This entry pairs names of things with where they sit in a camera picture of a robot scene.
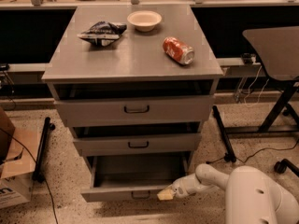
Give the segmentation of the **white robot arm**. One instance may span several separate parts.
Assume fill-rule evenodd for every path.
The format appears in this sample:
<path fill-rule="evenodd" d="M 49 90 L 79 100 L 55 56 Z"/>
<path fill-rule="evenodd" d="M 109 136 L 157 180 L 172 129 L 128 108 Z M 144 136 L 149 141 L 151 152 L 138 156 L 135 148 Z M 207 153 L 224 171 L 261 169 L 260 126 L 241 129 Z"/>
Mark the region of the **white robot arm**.
<path fill-rule="evenodd" d="M 199 164 L 191 175 L 175 180 L 157 196 L 161 201 L 185 198 L 219 188 L 225 191 L 225 224 L 298 224 L 294 196 L 262 171 L 240 166 L 229 175 Z"/>

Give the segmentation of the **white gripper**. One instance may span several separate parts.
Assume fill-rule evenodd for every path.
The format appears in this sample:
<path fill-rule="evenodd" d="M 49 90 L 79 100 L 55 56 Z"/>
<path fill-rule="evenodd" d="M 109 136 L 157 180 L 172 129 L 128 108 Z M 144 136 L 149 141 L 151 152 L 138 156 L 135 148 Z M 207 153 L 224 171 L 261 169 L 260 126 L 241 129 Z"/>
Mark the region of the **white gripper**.
<path fill-rule="evenodd" d="M 169 201 L 176 198 L 185 198 L 198 191 L 200 182 L 195 175 L 187 175 L 177 179 L 172 186 L 161 190 L 157 197 L 160 201 Z"/>

